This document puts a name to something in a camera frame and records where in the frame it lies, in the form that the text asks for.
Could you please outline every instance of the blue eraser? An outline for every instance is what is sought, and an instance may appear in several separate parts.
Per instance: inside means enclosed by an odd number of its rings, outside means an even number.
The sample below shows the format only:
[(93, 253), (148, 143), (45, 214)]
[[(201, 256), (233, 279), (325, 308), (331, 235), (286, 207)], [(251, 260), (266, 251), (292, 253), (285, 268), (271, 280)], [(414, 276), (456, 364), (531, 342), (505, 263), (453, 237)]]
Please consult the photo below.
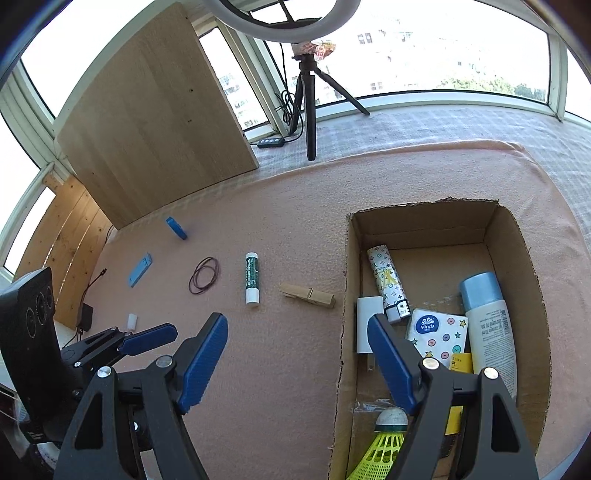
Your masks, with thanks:
[(174, 218), (168, 217), (166, 219), (166, 223), (173, 230), (173, 232), (176, 233), (182, 240), (187, 239), (187, 234), (184, 232), (184, 230), (181, 228), (181, 226), (177, 223), (177, 221)]
[(145, 254), (144, 258), (142, 258), (142, 260), (139, 261), (139, 263), (134, 268), (131, 275), (129, 275), (129, 286), (130, 287), (133, 287), (138, 282), (138, 280), (140, 278), (142, 278), (142, 275), (145, 273), (145, 271), (148, 269), (148, 267), (151, 264), (152, 264), (152, 257), (150, 256), (150, 254)]

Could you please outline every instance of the wooden clothespin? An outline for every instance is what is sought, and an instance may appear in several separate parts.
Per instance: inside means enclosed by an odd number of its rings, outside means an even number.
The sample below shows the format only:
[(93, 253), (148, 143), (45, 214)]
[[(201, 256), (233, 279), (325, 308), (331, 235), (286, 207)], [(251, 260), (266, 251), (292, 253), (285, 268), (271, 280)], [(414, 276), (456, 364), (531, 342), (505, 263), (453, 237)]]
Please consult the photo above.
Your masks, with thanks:
[(314, 305), (321, 305), (331, 309), (335, 306), (335, 296), (330, 293), (315, 290), (310, 287), (299, 287), (297, 285), (290, 285), (282, 283), (279, 285), (279, 291), (286, 297), (293, 299), (302, 299)]

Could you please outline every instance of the vinda logo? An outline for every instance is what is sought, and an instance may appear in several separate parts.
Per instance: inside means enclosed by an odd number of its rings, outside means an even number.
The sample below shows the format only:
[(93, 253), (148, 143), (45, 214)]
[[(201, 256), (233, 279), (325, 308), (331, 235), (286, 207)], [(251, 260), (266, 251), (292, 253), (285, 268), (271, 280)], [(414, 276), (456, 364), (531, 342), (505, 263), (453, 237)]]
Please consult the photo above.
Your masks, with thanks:
[(433, 315), (425, 315), (419, 318), (415, 325), (418, 333), (431, 333), (436, 332), (439, 328), (439, 320)]

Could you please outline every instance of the tripod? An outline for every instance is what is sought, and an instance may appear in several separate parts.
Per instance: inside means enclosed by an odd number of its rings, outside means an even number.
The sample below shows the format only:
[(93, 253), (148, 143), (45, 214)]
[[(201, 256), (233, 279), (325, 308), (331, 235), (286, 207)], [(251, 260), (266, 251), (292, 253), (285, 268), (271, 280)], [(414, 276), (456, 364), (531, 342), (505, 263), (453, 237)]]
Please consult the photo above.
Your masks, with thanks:
[(296, 133), (301, 111), (301, 102), (305, 100), (306, 110), (306, 149), (308, 160), (316, 158), (316, 93), (314, 90), (314, 72), (318, 77), (328, 83), (332, 88), (344, 96), (353, 106), (364, 115), (369, 115), (368, 110), (359, 103), (347, 90), (339, 85), (334, 78), (318, 68), (318, 64), (311, 53), (297, 55), (294, 59), (300, 61), (300, 74), (295, 85), (294, 115), (291, 117), (289, 135)]

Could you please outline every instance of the metal screw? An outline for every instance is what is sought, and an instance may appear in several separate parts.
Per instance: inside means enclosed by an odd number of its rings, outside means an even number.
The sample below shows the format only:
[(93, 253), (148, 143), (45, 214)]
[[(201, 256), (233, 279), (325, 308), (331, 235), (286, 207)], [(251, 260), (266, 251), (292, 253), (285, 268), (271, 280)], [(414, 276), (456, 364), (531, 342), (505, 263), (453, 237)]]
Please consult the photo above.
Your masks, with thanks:
[(490, 378), (491, 380), (496, 380), (499, 378), (499, 372), (492, 367), (486, 367), (484, 369), (484, 375), (486, 378)]
[(428, 356), (427, 358), (423, 359), (423, 366), (429, 370), (437, 370), (439, 368), (439, 362)]
[(100, 367), (99, 371), (96, 373), (101, 378), (106, 378), (111, 374), (110, 367)]
[(173, 358), (170, 355), (163, 355), (156, 360), (156, 366), (160, 368), (167, 368), (173, 364)]

